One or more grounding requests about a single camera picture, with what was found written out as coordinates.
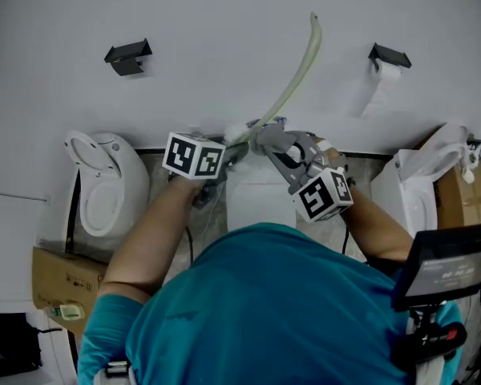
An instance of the marker cube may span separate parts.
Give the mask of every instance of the marker cube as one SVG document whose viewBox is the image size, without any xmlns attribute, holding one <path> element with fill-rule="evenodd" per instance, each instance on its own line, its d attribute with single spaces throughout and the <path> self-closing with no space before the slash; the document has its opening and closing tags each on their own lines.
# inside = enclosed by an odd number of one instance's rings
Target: marker cube
<svg viewBox="0 0 481 385">
<path fill-rule="evenodd" d="M 353 204 L 342 171 L 325 168 L 291 196 L 306 222 L 328 220 Z"/>
<path fill-rule="evenodd" d="M 204 137 L 171 132 L 162 166 L 190 180 L 213 180 L 219 176 L 225 149 Z"/>
</svg>

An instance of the teal shirt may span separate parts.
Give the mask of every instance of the teal shirt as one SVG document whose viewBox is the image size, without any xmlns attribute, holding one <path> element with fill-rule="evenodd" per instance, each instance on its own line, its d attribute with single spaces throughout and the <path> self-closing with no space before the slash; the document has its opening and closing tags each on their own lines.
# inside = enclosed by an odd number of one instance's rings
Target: teal shirt
<svg viewBox="0 0 481 385">
<path fill-rule="evenodd" d="M 413 383 L 390 361 L 408 313 L 394 281 L 282 225 L 240 229 L 210 245 L 145 306 L 101 297 L 87 324 L 79 383 L 110 360 L 138 384 Z M 454 303 L 441 324 L 459 320 Z M 444 369 L 451 384 L 460 351 Z"/>
</svg>

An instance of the toilet paper roll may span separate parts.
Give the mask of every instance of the toilet paper roll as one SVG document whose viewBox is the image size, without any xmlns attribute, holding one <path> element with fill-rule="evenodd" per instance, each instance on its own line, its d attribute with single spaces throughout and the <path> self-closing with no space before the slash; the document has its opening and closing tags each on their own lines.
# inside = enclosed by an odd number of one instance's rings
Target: toilet paper roll
<svg viewBox="0 0 481 385">
<path fill-rule="evenodd" d="M 401 77 L 401 67 L 376 59 L 379 68 L 373 65 L 370 68 L 370 75 L 376 82 L 376 90 L 363 110 L 362 117 L 379 116 L 384 114 L 382 105 L 387 101 L 394 85 Z"/>
</svg>

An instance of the floor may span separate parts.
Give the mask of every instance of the floor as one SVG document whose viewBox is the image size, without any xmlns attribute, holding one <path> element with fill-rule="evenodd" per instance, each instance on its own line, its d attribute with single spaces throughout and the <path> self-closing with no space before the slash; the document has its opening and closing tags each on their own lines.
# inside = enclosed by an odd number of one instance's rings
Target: floor
<svg viewBox="0 0 481 385">
<path fill-rule="evenodd" d="M 168 172 L 162 168 L 162 156 L 145 154 L 141 156 L 150 174 L 151 187 L 149 201 L 153 201 L 167 182 Z M 385 165 L 384 160 L 349 158 L 350 174 L 357 181 L 357 187 L 370 197 L 370 181 L 377 176 Z M 194 255 L 197 257 L 204 247 L 227 233 L 226 205 L 224 190 L 221 189 L 219 198 L 210 202 L 201 211 L 192 210 L 189 228 L 192 233 Z M 323 245 L 341 252 L 346 226 L 340 216 L 315 224 L 307 224 L 297 216 L 297 228 L 307 236 Z M 112 253 L 121 245 L 121 239 L 104 239 L 89 236 L 82 228 L 77 218 L 75 224 L 75 250 L 85 253 L 98 261 L 108 262 Z M 365 257 L 350 237 L 346 246 L 346 255 L 359 261 Z M 187 269 L 189 266 L 189 244 L 186 236 L 182 239 L 166 281 Z M 465 368 L 470 364 L 474 353 L 479 349 L 481 341 L 481 304 L 479 296 L 463 298 L 458 301 L 463 321 L 467 320 L 469 333 L 463 348 L 462 363 L 459 368 L 458 379 L 462 379 Z"/>
</svg>

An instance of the brown box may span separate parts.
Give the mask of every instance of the brown box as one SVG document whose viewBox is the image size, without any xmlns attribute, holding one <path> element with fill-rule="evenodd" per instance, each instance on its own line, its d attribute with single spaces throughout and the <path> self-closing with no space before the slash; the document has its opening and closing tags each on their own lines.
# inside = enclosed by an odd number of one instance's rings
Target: brown box
<svg viewBox="0 0 481 385">
<path fill-rule="evenodd" d="M 439 229 L 481 224 L 481 164 L 467 184 L 459 164 L 435 183 Z"/>
<path fill-rule="evenodd" d="M 70 332 L 82 335 L 107 266 L 71 253 L 35 247 L 32 255 L 32 300 L 35 306 L 42 309 L 68 302 L 79 303 L 85 312 L 84 319 L 52 319 Z"/>
</svg>

